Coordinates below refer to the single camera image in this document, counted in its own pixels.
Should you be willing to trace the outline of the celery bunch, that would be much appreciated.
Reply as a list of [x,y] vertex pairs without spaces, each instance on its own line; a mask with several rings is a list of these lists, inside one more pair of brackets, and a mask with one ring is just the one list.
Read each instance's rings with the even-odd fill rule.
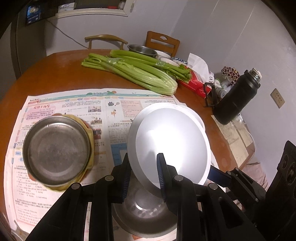
[[141,87],[162,95],[175,94],[178,84],[165,72],[135,60],[90,53],[81,65],[117,74]]
[[189,83],[189,81],[192,79],[191,69],[185,67],[184,65],[174,66],[170,63],[166,63],[153,57],[125,50],[111,50],[110,56],[113,58],[134,60],[149,66],[153,66],[161,71],[164,71],[168,75],[175,77],[177,80],[182,80],[184,83]]

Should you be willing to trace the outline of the celery bunch front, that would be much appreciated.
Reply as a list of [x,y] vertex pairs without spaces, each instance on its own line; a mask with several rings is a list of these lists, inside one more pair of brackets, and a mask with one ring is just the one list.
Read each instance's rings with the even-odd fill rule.
[[178,84],[165,72],[135,60],[90,53],[81,65],[117,74],[141,87],[162,95],[175,94]]

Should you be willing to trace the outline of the wooden slat back chair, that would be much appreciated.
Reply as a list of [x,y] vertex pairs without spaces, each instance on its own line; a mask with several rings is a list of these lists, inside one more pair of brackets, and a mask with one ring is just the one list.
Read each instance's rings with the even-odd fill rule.
[[154,50],[162,51],[175,57],[179,48],[180,41],[168,35],[148,31],[145,46]]

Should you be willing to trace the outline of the large steel bowl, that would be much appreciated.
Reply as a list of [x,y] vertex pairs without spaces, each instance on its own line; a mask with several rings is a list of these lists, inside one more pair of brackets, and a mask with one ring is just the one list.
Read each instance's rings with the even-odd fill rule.
[[177,217],[165,202],[145,190],[133,174],[127,197],[112,205],[112,216],[125,231],[143,238],[167,235],[177,228]]

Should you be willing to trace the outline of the black thermos bottle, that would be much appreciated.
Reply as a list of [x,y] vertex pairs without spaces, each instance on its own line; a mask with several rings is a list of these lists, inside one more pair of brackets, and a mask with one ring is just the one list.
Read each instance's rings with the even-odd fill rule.
[[238,78],[234,86],[220,100],[217,98],[215,85],[206,82],[203,88],[211,87],[211,103],[208,102],[208,92],[206,92],[205,104],[212,108],[212,113],[219,123],[227,125],[255,97],[260,88],[261,79],[262,75],[257,69],[245,70],[244,74]]

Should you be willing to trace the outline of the blue box on shelf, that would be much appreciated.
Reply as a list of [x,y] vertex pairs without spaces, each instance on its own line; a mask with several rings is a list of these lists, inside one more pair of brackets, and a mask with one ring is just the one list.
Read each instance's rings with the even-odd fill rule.
[[26,25],[30,25],[39,21],[41,18],[41,7],[39,5],[33,5],[27,7],[26,13]]

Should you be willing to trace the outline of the curved wooden chair far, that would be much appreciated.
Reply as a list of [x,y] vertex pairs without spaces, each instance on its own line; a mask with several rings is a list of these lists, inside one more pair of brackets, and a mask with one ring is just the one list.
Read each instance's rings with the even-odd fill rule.
[[93,40],[100,40],[100,41],[109,41],[109,42],[119,42],[120,46],[119,49],[123,50],[124,45],[128,44],[128,41],[121,39],[120,37],[109,35],[109,34],[103,34],[103,35],[95,35],[95,36],[88,36],[85,37],[84,40],[86,42],[89,42],[88,49],[92,49],[92,41]]

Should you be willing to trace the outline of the shallow steel plate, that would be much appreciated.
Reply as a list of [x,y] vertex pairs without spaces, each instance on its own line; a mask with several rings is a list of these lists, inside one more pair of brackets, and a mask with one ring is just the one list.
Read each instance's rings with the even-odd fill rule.
[[86,167],[90,142],[84,128],[64,116],[48,116],[35,123],[23,142],[28,173],[53,189],[67,188]]

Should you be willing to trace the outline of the celery bunch rear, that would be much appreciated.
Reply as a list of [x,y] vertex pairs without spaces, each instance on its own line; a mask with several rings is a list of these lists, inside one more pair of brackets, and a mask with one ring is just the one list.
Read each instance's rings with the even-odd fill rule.
[[182,80],[184,83],[189,83],[189,81],[192,79],[191,69],[185,67],[184,65],[174,66],[170,63],[166,63],[153,57],[125,50],[111,50],[110,56],[113,58],[134,60],[149,66],[153,66],[161,71],[164,71],[168,75],[175,77],[177,80]]

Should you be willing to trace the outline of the small steel bowl far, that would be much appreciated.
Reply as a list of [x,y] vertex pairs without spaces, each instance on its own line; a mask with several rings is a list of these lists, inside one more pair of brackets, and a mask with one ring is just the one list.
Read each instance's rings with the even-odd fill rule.
[[145,56],[149,56],[149,57],[153,57],[153,58],[156,58],[158,56],[158,53],[155,50],[148,48],[146,46],[130,44],[127,47],[128,47],[129,51],[143,54]]

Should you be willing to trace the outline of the instant noodle cup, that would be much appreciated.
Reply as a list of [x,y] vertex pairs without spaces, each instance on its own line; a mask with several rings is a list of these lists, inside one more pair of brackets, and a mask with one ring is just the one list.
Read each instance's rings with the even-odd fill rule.
[[164,108],[178,110],[178,111],[186,114],[191,119],[197,120],[200,123],[203,131],[205,131],[205,124],[204,124],[202,118],[194,110],[192,110],[191,108],[187,107],[186,105],[182,105],[182,104],[181,105],[177,105],[177,104],[168,103],[168,102],[154,103],[154,104],[151,104],[151,105],[145,107],[134,118],[134,121],[136,121],[136,119],[143,120],[144,117],[147,116],[149,113],[152,113],[155,110],[164,109]]
[[211,166],[211,148],[200,123],[175,109],[159,109],[133,120],[127,154],[133,173],[149,193],[161,197],[157,154],[193,183],[204,185]]

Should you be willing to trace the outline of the red tissue box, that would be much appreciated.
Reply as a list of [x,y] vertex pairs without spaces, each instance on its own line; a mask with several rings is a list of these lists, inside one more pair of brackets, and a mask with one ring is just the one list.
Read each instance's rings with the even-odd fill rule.
[[190,53],[187,59],[187,70],[190,70],[191,78],[189,81],[178,79],[179,84],[196,93],[199,97],[205,98],[212,87],[205,83],[213,83],[214,75],[209,71],[207,63],[199,56]]

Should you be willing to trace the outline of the orange plastic plate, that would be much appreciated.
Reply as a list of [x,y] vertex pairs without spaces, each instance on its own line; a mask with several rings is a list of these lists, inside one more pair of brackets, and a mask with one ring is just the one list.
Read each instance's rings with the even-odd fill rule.
[[86,123],[82,119],[76,117],[75,115],[56,113],[56,114],[53,114],[53,116],[64,116],[64,117],[71,118],[72,120],[78,122],[84,128],[84,130],[86,131],[86,133],[88,135],[89,142],[90,142],[90,155],[89,155],[89,158],[88,158],[87,165],[84,168],[84,170],[76,178],[74,178],[71,181],[71,183],[80,182],[84,178],[87,171],[91,170],[93,165],[94,165],[94,136],[93,136],[93,130],[92,130],[91,126],[88,125],[88,123]]

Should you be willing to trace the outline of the newspaper mat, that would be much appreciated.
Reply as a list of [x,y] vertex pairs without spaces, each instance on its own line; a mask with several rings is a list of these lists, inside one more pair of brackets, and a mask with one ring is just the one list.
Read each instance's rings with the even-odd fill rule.
[[54,202],[62,195],[33,181],[23,161],[23,142],[29,129],[53,114],[79,118],[93,130],[93,161],[83,173],[82,185],[95,184],[121,164],[132,120],[155,103],[179,104],[174,96],[148,90],[85,89],[29,96],[18,113],[4,165],[4,195],[12,234],[25,240]]

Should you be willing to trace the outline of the paper sheet right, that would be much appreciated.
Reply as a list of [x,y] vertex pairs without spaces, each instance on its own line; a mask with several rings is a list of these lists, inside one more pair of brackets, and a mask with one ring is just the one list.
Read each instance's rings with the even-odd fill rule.
[[229,144],[237,167],[240,169],[243,168],[243,166],[253,158],[256,145],[241,114],[226,125],[219,123],[215,116],[211,115],[211,117],[222,133],[222,136]]

